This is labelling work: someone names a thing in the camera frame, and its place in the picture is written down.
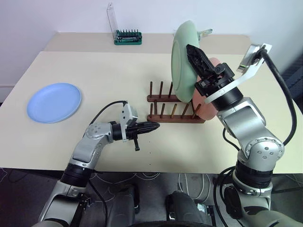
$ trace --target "table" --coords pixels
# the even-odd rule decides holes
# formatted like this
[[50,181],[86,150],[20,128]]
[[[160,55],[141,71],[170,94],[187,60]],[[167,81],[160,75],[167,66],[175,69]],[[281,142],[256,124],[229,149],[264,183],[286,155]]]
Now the table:
[[[0,107],[0,166],[63,170],[91,119],[112,101],[127,99],[137,109],[138,121],[145,121],[149,113],[146,101],[149,82],[153,81],[157,93],[160,81],[164,81],[163,94],[168,93],[170,53],[127,51],[65,52],[51,51],[47,46],[40,52]],[[243,57],[243,54],[207,54],[228,63],[234,72]],[[26,114],[30,97],[40,88],[56,82],[72,83],[81,90],[82,103],[78,111],[54,124],[30,120]],[[290,113],[267,66],[263,65],[257,75],[239,89],[258,106],[267,120],[268,129],[284,140],[291,128]],[[168,113],[173,105],[166,105]],[[184,106],[178,104],[176,114],[180,114]],[[303,117],[296,105],[295,108],[298,129],[274,173],[303,172]],[[112,106],[98,120],[119,121],[120,110],[121,106]],[[106,146],[96,170],[219,173],[235,165],[237,160],[237,151],[223,140],[222,130],[223,126],[216,118],[204,124],[162,123],[157,130],[139,135],[140,151],[134,150],[132,141],[117,141]]]

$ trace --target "white wall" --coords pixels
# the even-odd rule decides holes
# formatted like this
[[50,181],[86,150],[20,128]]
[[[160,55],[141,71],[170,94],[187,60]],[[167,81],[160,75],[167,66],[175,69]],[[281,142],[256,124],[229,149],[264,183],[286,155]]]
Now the white wall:
[[[191,19],[214,34],[273,45],[280,70],[303,50],[303,0],[112,0],[120,28],[172,33]],[[105,0],[0,0],[0,87],[15,84],[56,31],[110,32]],[[0,102],[10,89],[0,88]]]

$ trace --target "blue plate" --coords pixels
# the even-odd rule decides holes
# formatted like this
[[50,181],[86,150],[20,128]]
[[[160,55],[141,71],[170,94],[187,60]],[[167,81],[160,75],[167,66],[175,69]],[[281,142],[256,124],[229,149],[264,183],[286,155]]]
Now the blue plate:
[[72,116],[81,103],[81,92],[68,83],[48,85],[36,92],[27,104],[27,114],[35,122],[55,123]]

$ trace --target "green plate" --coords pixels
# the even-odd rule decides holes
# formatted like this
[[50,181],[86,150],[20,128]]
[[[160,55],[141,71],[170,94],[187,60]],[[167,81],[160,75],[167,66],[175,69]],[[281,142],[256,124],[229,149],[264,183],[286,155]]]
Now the green plate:
[[197,75],[187,59],[186,45],[199,47],[199,39],[194,23],[189,20],[178,28],[171,52],[171,77],[178,99],[188,103],[195,90]]

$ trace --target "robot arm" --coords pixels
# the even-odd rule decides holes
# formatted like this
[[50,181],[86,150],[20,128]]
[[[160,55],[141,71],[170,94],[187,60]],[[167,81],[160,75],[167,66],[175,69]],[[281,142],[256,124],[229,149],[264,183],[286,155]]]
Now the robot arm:
[[105,145],[115,140],[134,140],[135,150],[139,150],[138,134],[151,132],[160,125],[156,122],[137,123],[137,112],[124,104],[120,115],[120,123],[95,122],[89,125],[82,140],[76,145],[69,163],[57,181],[46,202],[38,226],[69,226],[75,213],[81,206],[81,197]]
[[284,144],[266,128],[265,118],[253,101],[243,97],[237,88],[260,68],[263,63],[260,51],[270,49],[269,44],[252,45],[239,66],[244,74],[237,80],[226,63],[214,67],[197,47],[187,45],[187,57],[201,79],[195,84],[196,89],[206,96],[206,103],[211,102],[218,110],[217,117],[241,147],[232,171],[233,186],[224,192],[227,212],[244,226],[303,226],[270,210],[271,177],[276,162],[284,154]]

